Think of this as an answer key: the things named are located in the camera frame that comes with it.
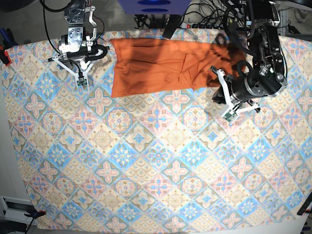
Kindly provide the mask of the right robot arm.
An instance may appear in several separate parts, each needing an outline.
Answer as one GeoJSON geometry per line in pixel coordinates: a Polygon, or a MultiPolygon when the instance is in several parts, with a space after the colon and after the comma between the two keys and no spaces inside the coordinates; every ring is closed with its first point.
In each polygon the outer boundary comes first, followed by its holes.
{"type": "Polygon", "coordinates": [[[48,59],[56,62],[61,69],[74,76],[76,86],[88,86],[88,73],[93,65],[103,59],[109,50],[108,46],[98,44],[102,33],[94,16],[96,7],[89,0],[72,0],[61,9],[49,8],[43,0],[40,1],[44,10],[49,12],[64,12],[68,22],[67,34],[60,37],[57,55],[48,59]]]}

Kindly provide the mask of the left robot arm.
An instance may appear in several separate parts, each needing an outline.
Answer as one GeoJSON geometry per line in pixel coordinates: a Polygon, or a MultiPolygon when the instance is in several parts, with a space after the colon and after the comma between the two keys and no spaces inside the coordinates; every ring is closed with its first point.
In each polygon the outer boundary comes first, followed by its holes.
{"type": "Polygon", "coordinates": [[[233,123],[243,112],[256,110],[254,98],[276,97],[288,85],[287,63],[281,48],[280,16],[270,0],[225,1],[223,29],[238,49],[252,56],[252,62],[237,63],[238,76],[211,66],[221,84],[213,101],[223,104],[222,118],[233,123]]]}

